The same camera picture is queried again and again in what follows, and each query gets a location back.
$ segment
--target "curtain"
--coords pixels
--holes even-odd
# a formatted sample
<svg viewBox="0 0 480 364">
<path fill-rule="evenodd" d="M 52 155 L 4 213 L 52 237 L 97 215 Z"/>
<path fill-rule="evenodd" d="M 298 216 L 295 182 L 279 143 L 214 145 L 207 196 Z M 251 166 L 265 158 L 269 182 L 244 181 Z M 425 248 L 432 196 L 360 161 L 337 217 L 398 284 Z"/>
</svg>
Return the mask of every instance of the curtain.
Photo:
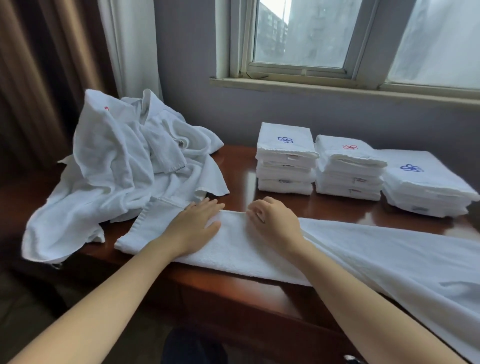
<svg viewBox="0 0 480 364">
<path fill-rule="evenodd" d="M 153 0 L 98 0 L 108 52 L 120 97 L 162 98 L 158 76 Z"/>
<path fill-rule="evenodd" d="M 0 172 L 68 155 L 86 88 L 118 96 L 97 4 L 1 0 Z"/>
</svg>

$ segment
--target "gray wall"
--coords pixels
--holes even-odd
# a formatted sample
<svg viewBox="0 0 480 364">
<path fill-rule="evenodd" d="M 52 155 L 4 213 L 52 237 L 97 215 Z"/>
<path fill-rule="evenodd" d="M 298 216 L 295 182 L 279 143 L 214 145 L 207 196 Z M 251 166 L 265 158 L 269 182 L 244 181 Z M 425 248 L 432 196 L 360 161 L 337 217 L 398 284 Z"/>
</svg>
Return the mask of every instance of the gray wall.
<svg viewBox="0 0 480 364">
<path fill-rule="evenodd" d="M 263 121 L 364 140 L 377 149 L 435 154 L 480 190 L 480 111 L 356 94 L 288 94 L 215 87 L 215 0 L 155 0 L 165 103 L 226 144 L 255 146 Z"/>
</svg>

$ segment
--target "forearm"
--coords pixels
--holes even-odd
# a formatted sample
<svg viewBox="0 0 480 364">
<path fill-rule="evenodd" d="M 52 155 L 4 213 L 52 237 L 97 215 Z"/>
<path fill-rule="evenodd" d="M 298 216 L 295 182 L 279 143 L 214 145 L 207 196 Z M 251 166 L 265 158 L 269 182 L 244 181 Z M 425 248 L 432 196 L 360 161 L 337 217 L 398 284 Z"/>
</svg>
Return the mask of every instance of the forearm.
<svg viewBox="0 0 480 364">
<path fill-rule="evenodd" d="M 370 364 L 465 363 L 411 317 L 396 308 L 313 244 L 290 260 L 305 274 L 357 349 Z"/>
<path fill-rule="evenodd" d="M 26 346 L 11 364 L 99 364 L 108 354 L 150 286 L 174 258 L 162 238 L 83 298 Z"/>
</svg>

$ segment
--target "window frame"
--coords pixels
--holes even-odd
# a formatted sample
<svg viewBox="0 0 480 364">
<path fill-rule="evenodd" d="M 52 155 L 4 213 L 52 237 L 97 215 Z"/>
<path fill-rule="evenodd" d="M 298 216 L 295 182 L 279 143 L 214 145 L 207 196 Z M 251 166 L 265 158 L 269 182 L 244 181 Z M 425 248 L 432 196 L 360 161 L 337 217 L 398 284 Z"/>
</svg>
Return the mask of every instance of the window frame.
<svg viewBox="0 0 480 364">
<path fill-rule="evenodd" d="M 343 69 L 254 62 L 258 1 L 231 0 L 230 77 L 480 99 L 480 90 L 386 82 L 416 0 L 363 0 Z"/>
</svg>

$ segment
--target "wooden table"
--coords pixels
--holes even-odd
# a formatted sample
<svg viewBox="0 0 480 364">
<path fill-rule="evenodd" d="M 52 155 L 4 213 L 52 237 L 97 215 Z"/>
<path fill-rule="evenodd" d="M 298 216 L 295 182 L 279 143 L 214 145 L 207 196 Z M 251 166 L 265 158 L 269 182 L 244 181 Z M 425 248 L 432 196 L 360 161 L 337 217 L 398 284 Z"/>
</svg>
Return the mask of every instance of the wooden table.
<svg viewBox="0 0 480 364">
<path fill-rule="evenodd" d="M 464 217 L 430 218 L 371 202 L 320 195 L 265 193 L 256 189 L 255 148 L 225 146 L 213 154 L 230 194 L 220 197 L 225 209 L 245 211 L 254 199 L 270 195 L 299 217 L 424 231 L 480 241 Z M 37 173 L 0 189 L 2 246 L 18 249 L 25 224 L 59 180 L 61 168 Z M 23 274 L 52 282 L 99 284 L 131 256 L 114 249 L 132 221 L 105 224 L 105 244 L 89 243 L 61 267 L 14 260 Z M 279 363 L 343 363 L 359 356 L 312 288 L 250 279 L 224 272 L 170 264 L 156 280 L 146 301 L 164 317 L 229 342 L 250 348 Z"/>
</svg>

